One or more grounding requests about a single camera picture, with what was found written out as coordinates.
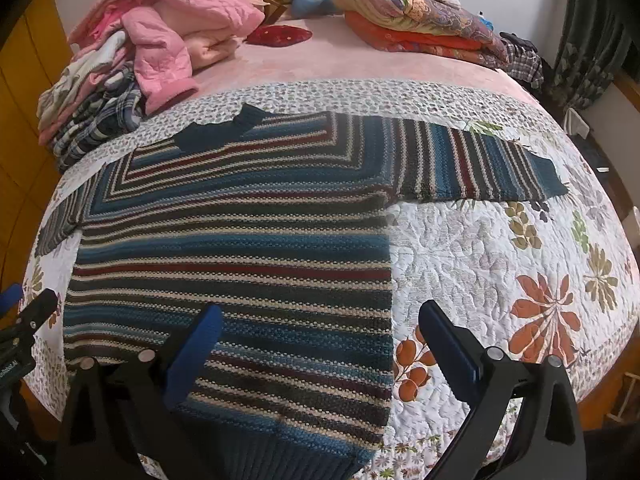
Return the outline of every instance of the pink quilted coat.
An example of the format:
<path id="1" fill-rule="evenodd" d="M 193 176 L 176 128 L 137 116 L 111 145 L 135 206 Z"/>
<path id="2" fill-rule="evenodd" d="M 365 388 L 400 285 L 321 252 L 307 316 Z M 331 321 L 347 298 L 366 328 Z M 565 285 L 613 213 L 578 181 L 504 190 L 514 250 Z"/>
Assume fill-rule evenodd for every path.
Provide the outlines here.
<path id="1" fill-rule="evenodd" d="M 102 44 L 124 27 L 136 45 L 134 69 L 151 114 L 184 92 L 197 90 L 187 45 L 180 35 L 215 30 L 220 38 L 244 38 L 264 19 L 262 0 L 97 0 L 68 42 L 82 50 Z M 181 23 L 189 30 L 170 28 Z"/>

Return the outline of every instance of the red pillow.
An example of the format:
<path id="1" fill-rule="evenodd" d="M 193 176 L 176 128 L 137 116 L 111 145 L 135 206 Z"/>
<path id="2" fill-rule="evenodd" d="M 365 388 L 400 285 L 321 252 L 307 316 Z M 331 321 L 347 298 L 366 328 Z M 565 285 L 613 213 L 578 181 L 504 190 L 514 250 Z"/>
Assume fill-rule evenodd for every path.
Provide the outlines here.
<path id="1" fill-rule="evenodd" d="M 290 25 L 267 25 L 256 28 L 246 38 L 247 43 L 265 46 L 289 46 L 311 38 L 310 30 Z"/>

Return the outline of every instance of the floral quilt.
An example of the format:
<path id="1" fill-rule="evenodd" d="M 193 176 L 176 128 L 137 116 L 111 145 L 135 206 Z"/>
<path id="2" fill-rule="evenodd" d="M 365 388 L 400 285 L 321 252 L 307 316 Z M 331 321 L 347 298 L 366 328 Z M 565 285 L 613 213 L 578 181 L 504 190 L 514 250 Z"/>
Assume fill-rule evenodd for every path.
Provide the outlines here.
<path id="1" fill-rule="evenodd" d="M 511 139 L 550 158 L 569 194 L 545 203 L 472 200 L 399 203 L 387 210 L 396 344 L 392 409 L 380 450 L 356 480 L 424 478 L 459 430 L 468 406 L 451 393 L 417 328 L 435 299 L 485 346 L 567 366 L 577 399 L 609 370 L 628 341 L 640 306 L 640 275 L 618 217 L 596 177 L 541 109 L 485 90 L 407 80 L 316 80 L 266 84 L 188 101 L 134 133 L 85 156 L 60 180 L 43 223 L 61 200 L 103 164 L 172 136 L 192 121 L 231 119 L 243 102 L 276 113 L 320 110 L 416 118 Z M 26 382 L 55 416 L 64 409 L 63 300 L 80 233 L 30 259 L 26 301 L 43 288 L 58 310 L 36 334 L 36 369 Z M 513 402 L 489 458 L 503 452 L 519 405 Z"/>

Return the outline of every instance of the pink bed sheet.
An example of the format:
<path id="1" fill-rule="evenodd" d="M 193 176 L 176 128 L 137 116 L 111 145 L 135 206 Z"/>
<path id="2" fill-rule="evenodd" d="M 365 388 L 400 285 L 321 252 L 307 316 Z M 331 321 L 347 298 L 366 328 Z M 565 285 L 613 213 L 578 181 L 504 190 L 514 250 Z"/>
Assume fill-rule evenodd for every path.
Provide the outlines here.
<path id="1" fill-rule="evenodd" d="M 193 97 L 273 82 L 389 78 L 481 88 L 540 106 L 501 70 L 430 54 L 375 50 L 356 36 L 342 16 L 278 24 L 306 28 L 313 36 L 282 48 L 243 43 L 234 56 L 194 76 L 200 90 Z"/>

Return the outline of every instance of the silver bolt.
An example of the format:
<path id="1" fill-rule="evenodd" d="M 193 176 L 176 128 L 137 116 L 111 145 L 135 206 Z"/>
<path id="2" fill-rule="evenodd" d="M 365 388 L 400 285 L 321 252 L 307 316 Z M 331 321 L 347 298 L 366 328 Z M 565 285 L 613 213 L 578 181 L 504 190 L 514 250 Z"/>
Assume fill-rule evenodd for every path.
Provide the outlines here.
<path id="1" fill-rule="evenodd" d="M 90 370 L 95 365 L 95 359 L 93 357 L 85 357 L 80 361 L 80 367 L 82 370 Z"/>
<path id="2" fill-rule="evenodd" d="M 504 352 L 497 346 L 489 346 L 486 349 L 486 354 L 494 361 L 499 361 L 504 357 Z"/>
<path id="3" fill-rule="evenodd" d="M 549 364 L 552 365 L 553 368 L 559 368 L 562 366 L 562 359 L 557 355 L 550 355 L 546 360 L 549 361 Z"/>
<path id="4" fill-rule="evenodd" d="M 148 363 L 149 361 L 153 361 L 155 358 L 156 352 L 154 352 L 151 348 L 146 348 L 138 354 L 138 360 L 141 363 Z"/>

